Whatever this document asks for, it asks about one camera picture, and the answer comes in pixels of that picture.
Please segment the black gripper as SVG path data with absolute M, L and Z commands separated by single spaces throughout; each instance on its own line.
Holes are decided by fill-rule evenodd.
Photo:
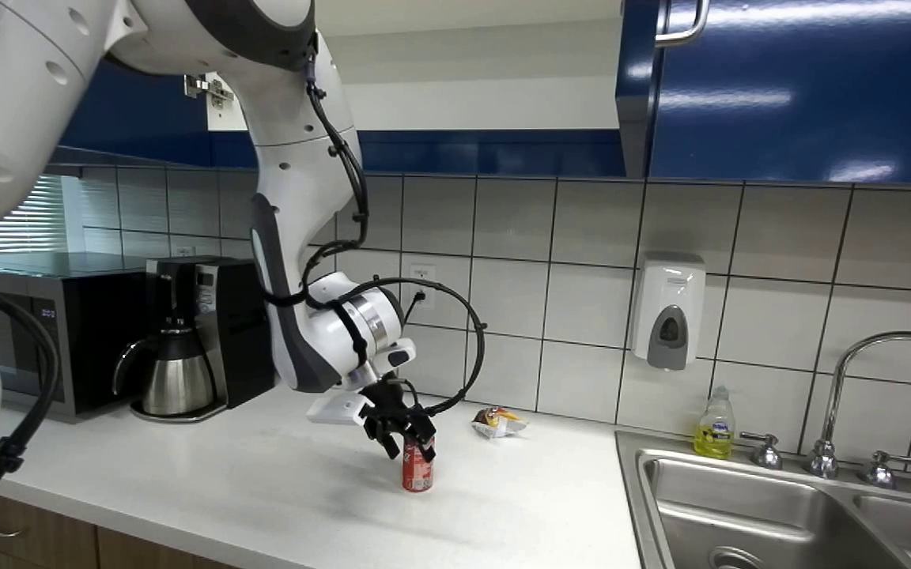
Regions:
M 389 458 L 400 456 L 396 432 L 404 432 L 408 426 L 410 426 L 408 436 L 421 449 L 421 456 L 427 462 L 435 458 L 434 449 L 435 426 L 427 414 L 416 414 L 421 407 L 416 390 L 408 381 L 385 374 L 379 383 L 364 390 L 364 399 L 366 399 L 366 404 L 362 407 L 364 431 L 385 449 Z

